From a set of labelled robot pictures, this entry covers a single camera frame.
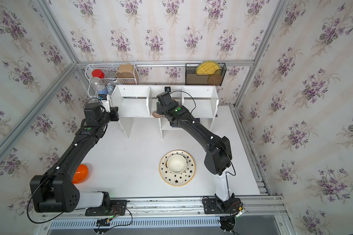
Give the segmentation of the white wooden bookshelf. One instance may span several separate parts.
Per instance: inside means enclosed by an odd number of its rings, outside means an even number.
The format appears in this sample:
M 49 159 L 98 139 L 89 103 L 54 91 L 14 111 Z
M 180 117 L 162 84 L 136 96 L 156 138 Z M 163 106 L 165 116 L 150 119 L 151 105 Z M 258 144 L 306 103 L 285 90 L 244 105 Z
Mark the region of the white wooden bookshelf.
M 110 95 L 109 103 L 111 107 L 118 107 L 119 124 L 125 137 L 130 137 L 136 118 L 155 118 L 163 138 L 164 131 L 178 128 L 165 117 L 157 117 L 156 111 L 176 114 L 185 107 L 197 121 L 211 130 L 219 97 L 215 86 L 118 85 Z

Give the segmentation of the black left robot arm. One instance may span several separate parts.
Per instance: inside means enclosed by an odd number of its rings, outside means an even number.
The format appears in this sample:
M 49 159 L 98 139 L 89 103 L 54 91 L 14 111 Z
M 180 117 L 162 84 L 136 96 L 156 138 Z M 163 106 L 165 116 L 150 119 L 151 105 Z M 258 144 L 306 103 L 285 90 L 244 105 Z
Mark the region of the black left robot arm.
M 81 208 L 107 208 L 111 201 L 107 192 L 80 192 L 73 177 L 88 152 L 104 136 L 111 121 L 118 121 L 118 108 L 106 110 L 99 103 L 89 103 L 85 119 L 75 138 L 60 159 L 43 175 L 30 181 L 31 199 L 39 213 L 72 212 Z

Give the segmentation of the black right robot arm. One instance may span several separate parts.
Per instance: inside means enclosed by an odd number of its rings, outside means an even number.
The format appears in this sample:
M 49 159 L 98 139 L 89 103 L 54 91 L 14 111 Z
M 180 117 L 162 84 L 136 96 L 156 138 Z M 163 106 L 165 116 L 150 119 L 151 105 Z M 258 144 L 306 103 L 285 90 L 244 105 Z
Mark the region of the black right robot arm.
M 204 165 L 210 173 L 216 175 L 215 196 L 222 202 L 228 201 L 232 197 L 227 182 L 227 173 L 232 167 L 229 139 L 225 136 L 219 137 L 205 128 L 186 107 L 174 100 L 169 92 L 160 93 L 156 98 L 156 112 L 185 130 L 202 146 L 206 152 Z

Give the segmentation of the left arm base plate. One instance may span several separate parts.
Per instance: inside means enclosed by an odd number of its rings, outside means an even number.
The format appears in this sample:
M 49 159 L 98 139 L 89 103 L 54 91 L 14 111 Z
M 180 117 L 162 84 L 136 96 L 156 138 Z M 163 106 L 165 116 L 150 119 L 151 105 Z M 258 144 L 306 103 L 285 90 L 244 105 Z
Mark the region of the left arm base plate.
M 111 200 L 109 206 L 88 208 L 85 216 L 123 216 L 126 213 L 127 200 Z

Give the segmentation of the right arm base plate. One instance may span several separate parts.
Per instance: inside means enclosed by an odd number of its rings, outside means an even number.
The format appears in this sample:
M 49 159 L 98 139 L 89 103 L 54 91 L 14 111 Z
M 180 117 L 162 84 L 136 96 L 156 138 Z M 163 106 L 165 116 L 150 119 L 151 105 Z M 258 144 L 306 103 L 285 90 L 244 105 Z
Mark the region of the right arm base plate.
M 240 198 L 230 198 L 222 202 L 218 198 L 202 198 L 202 205 L 205 214 L 236 214 L 243 210 L 243 202 Z

